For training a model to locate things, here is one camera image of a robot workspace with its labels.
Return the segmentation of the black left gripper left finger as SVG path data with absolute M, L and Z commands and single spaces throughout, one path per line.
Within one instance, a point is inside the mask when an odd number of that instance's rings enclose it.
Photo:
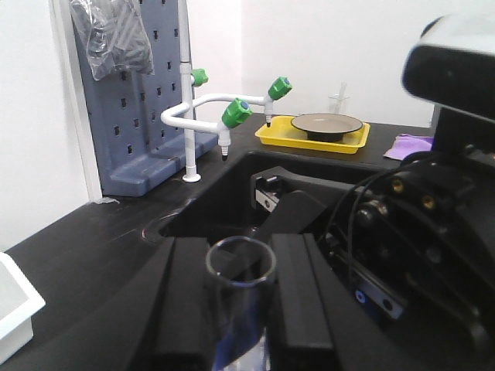
M 33 317 L 33 339 L 4 369 L 205 369 L 207 248 L 201 237 L 167 237 L 155 245 L 15 253 L 45 306 Z

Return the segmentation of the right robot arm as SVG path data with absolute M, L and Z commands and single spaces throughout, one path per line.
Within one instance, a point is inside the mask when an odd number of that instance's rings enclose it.
M 270 168 L 253 185 L 292 195 L 343 370 L 494 368 L 494 20 L 447 15 L 422 33 L 402 83 L 439 106 L 428 151 L 344 191 Z

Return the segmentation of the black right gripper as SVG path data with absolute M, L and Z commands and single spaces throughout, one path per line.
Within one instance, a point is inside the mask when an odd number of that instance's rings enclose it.
M 398 368 L 494 368 L 494 160 L 419 152 L 354 185 L 281 166 L 251 177 L 269 233 L 314 232 Z

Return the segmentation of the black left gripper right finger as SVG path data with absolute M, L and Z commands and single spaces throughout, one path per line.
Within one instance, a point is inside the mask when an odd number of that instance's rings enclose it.
M 273 370 L 423 370 L 365 315 L 326 265 L 310 234 L 275 233 Z

